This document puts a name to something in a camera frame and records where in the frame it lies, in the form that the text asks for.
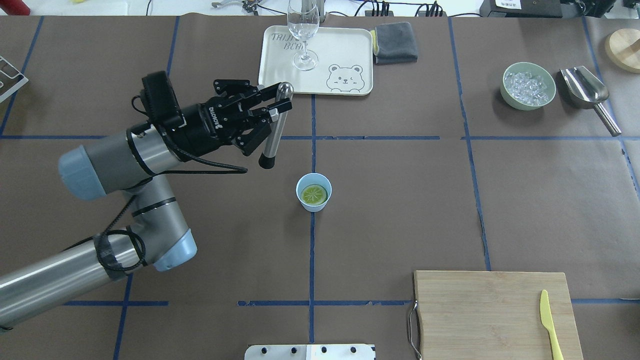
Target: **lemon slice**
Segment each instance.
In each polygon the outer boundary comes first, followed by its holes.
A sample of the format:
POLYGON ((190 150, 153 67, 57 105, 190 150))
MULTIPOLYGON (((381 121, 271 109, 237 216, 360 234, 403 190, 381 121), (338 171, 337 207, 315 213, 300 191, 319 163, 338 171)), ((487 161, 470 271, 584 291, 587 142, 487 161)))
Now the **lemon slice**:
POLYGON ((320 205, 326 201, 326 190, 320 185, 309 185, 302 190, 302 201, 311 206, 320 205))

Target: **cup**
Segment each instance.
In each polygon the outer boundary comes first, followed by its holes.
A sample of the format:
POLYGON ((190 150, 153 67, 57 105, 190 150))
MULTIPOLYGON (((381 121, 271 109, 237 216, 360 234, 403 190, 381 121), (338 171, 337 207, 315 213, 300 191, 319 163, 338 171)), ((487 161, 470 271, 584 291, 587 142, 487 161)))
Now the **cup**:
POLYGON ((298 200, 300 200, 300 204, 302 204, 307 211, 311 211, 312 213, 318 212, 324 208, 326 203, 329 202, 329 199, 331 199, 331 192, 332 189, 329 179, 317 172, 312 172, 301 177, 296 185, 296 195, 298 196, 298 200), (322 204, 309 205, 302 199, 302 191, 309 185, 320 185, 326 190, 326 200, 322 204))

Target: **gray towel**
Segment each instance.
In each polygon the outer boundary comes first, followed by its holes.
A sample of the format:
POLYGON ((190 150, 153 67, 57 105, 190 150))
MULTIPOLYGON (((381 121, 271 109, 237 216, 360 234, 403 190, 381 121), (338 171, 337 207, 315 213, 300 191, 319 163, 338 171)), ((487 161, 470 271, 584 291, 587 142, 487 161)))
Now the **gray towel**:
POLYGON ((376 64, 418 61, 418 45, 408 22, 378 25, 373 32, 376 64))

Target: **plastic knife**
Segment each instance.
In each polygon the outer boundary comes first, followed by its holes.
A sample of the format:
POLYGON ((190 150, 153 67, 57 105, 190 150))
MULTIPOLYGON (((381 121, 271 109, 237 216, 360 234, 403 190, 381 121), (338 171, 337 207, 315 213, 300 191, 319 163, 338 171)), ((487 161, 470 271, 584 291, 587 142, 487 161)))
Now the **plastic knife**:
POLYGON ((542 325, 547 328, 547 331, 549 332, 549 338, 551 339, 551 351, 554 355, 554 360, 564 360, 562 352, 560 351, 558 337, 556 336, 554 320, 551 317, 549 294, 546 290, 542 290, 542 294, 540 295, 540 320, 542 321, 542 325))

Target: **blue joint cap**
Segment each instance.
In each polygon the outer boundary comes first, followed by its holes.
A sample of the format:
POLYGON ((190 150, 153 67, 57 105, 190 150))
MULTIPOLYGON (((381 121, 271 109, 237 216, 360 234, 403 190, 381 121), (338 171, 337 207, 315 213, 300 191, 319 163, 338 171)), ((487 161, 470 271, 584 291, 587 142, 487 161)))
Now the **blue joint cap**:
POLYGON ((154 267, 158 271, 171 270, 189 261, 195 256, 196 252, 198 252, 198 247, 191 234, 191 229, 189 229, 169 251, 154 263, 154 267))
POLYGON ((69 191, 80 199, 93 200, 107 195, 82 145, 60 156, 58 172, 69 191))

